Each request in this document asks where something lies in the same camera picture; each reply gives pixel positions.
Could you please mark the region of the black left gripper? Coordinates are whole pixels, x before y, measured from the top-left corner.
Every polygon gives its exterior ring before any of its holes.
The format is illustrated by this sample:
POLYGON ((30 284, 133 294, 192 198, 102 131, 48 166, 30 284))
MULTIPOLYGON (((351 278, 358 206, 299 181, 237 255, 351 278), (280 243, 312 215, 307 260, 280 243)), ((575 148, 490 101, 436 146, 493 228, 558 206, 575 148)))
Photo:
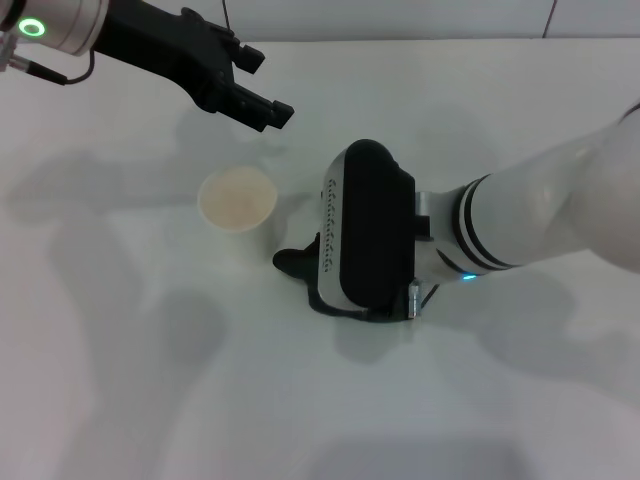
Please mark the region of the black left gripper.
POLYGON ((187 7, 174 15, 144 0, 109 0, 93 49, 175 83, 206 112, 258 132, 282 129, 293 107, 235 85, 233 65, 255 74, 265 56, 237 38, 228 8, 222 11, 218 25, 187 7))

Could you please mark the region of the white paper cup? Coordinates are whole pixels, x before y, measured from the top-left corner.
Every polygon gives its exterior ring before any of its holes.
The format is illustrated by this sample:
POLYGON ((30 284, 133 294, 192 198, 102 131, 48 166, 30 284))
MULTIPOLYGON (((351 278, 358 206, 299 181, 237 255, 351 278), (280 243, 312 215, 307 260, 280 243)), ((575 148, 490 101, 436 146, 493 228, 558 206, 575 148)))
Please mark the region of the white paper cup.
POLYGON ((241 265, 267 262, 276 244, 278 190, 261 170, 239 166, 209 175, 197 207, 216 241, 241 265))

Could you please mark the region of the dark blue rag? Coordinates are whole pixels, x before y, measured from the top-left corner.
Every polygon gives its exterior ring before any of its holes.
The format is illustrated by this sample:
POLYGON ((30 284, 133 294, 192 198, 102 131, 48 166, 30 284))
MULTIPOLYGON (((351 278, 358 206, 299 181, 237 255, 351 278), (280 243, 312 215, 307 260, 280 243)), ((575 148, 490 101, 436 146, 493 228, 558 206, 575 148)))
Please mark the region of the dark blue rag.
POLYGON ((408 321, 406 303, 407 289, 396 295, 392 302, 380 308, 357 308, 355 311, 335 308, 327 304, 318 289, 318 265, 320 253, 320 234, 304 250, 284 249, 276 252, 272 262, 283 274, 303 282, 306 285, 308 304, 315 312, 339 318, 350 318, 366 323, 391 324, 408 321))

